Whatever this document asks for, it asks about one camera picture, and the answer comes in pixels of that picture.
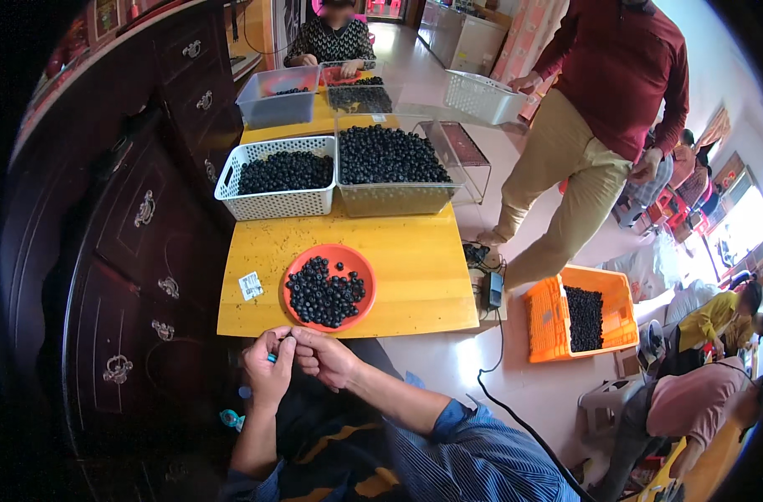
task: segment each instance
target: white plastic basket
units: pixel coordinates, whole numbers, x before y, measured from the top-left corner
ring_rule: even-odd
[[[228,156],[226,166],[216,182],[214,198],[222,201],[237,221],[327,215],[331,213],[331,201],[334,198],[336,185],[333,171],[330,185],[313,190],[239,195],[239,180],[243,164],[250,164],[256,159],[265,160],[267,156],[278,152],[312,152],[317,156],[328,155],[336,163],[335,144],[334,136],[308,136],[239,145]]]
[[[442,103],[492,125],[515,122],[529,96],[482,75],[446,70],[450,74]]]

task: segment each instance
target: orange plastic crate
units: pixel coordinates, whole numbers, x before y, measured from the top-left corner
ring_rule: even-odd
[[[601,292],[602,348],[571,352],[571,320],[564,285]],[[529,319],[529,362],[565,361],[637,346],[637,323],[624,274],[568,265],[558,276],[535,284],[522,298]]]

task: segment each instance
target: barcode label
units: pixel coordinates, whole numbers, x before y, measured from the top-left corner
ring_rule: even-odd
[[[258,275],[255,272],[239,279],[239,288],[241,288],[241,295],[245,297],[245,301],[264,293],[262,283],[258,282]]]

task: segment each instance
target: beige trousers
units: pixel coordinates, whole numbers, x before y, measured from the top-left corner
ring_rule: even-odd
[[[501,188],[493,231],[510,240],[540,194],[566,178],[568,187],[546,233],[507,265],[504,290],[560,272],[605,222],[631,167],[593,136],[562,93],[549,91],[524,154]]]

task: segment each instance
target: person's hand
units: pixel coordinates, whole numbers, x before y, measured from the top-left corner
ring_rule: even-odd
[[[641,160],[633,167],[632,172],[627,176],[630,183],[643,185],[655,179],[658,173],[658,164],[663,159],[663,151],[660,148],[652,147],[643,153]]]
[[[529,72],[529,75],[518,77],[511,80],[508,86],[513,92],[522,92],[524,94],[532,94],[537,89],[537,86],[543,84],[543,79],[534,70]]]
[[[342,75],[342,78],[344,79],[350,79],[356,76],[356,72],[359,71],[359,68],[365,65],[365,61],[362,59],[352,59],[350,61],[345,61],[342,63],[342,72],[340,75]]]
[[[317,58],[311,54],[299,55],[292,59],[292,66],[317,66]]]
[[[253,391],[254,407],[277,410],[281,398],[289,388],[297,345],[294,337],[286,336],[291,329],[289,326],[268,329],[258,337],[252,347],[241,353],[250,389]],[[275,364],[267,360],[270,353],[277,354]]]
[[[719,359],[724,359],[724,344],[722,343],[722,340],[720,340],[719,338],[716,338],[713,341],[713,349],[716,353],[713,356],[714,359],[716,359],[717,361]]]
[[[292,336],[298,341],[295,354],[303,372],[316,376],[335,392],[344,389],[363,364],[339,340],[314,329],[296,326]]]

